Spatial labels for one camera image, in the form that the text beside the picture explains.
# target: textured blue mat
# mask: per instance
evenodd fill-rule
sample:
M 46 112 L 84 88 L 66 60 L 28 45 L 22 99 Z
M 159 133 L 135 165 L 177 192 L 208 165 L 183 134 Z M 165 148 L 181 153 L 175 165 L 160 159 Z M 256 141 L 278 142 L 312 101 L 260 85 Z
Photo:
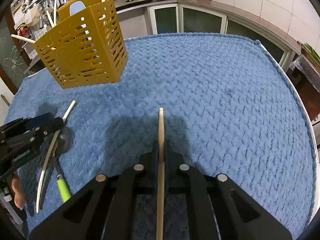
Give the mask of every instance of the textured blue mat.
M 165 136 L 187 163 L 207 175 L 226 173 L 297 238 L 313 210 L 314 146 L 300 102 L 258 41 L 220 34 L 166 34 L 126 42 L 119 83 L 63 90 L 47 70 L 25 78 L 7 121 L 52 112 L 63 116 L 73 148 L 60 157 L 72 193 L 98 173 L 120 174 Z M 61 205 L 51 177 L 35 213 L 44 155 L 19 170 L 31 230 Z M 166 239 L 188 239 L 183 196 L 166 206 Z M 153 239 L 156 201 L 141 196 L 135 239 Z

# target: glass cabinet door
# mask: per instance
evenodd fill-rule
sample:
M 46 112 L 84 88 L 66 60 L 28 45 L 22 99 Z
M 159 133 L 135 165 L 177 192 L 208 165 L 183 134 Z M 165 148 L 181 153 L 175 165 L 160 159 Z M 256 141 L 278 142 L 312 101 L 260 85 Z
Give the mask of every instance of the glass cabinet door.
M 280 63 L 284 51 L 259 33 L 256 33 L 255 31 L 229 19 L 226 34 L 241 35 L 248 37 L 253 41 L 259 40 L 276 62 Z
M 155 15 L 158 34 L 177 32 L 177 15 L 175 7 L 156 9 Z
M 185 33 L 224 33 L 227 16 L 196 6 L 181 5 Z
M 153 34 L 179 31 L 177 4 L 152 6 L 149 10 Z

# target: black clamp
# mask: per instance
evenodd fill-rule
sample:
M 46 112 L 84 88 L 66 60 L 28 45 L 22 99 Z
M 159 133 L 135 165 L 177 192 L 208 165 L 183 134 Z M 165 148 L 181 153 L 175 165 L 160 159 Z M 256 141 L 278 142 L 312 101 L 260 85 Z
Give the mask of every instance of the black clamp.
M 121 175 L 97 175 L 38 225 L 30 240 L 132 238 L 137 194 L 156 194 L 158 143 Z M 290 232 L 227 175 L 202 175 L 165 144 L 166 195 L 186 194 L 192 240 L 291 240 Z
M 40 154 L 44 138 L 60 130 L 63 120 L 52 114 L 19 118 L 0 127 L 0 180 Z

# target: green handle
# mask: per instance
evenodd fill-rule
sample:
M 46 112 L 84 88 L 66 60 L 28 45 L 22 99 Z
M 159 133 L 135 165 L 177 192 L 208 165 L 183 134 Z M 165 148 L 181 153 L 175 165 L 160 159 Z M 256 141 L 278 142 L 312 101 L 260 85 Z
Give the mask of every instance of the green handle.
M 60 191 L 61 199 L 63 203 L 65 203 L 69 198 L 71 198 L 71 193 L 69 191 L 68 185 L 66 184 L 64 179 L 58 179 L 57 184 Z

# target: yellow utensil holder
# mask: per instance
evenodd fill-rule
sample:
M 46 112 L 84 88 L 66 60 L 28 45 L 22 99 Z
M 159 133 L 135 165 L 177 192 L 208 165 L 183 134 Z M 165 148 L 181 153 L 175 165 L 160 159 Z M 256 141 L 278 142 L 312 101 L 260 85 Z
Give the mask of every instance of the yellow utensil holder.
M 62 88 L 118 82 L 128 60 L 113 0 L 66 18 L 34 47 Z

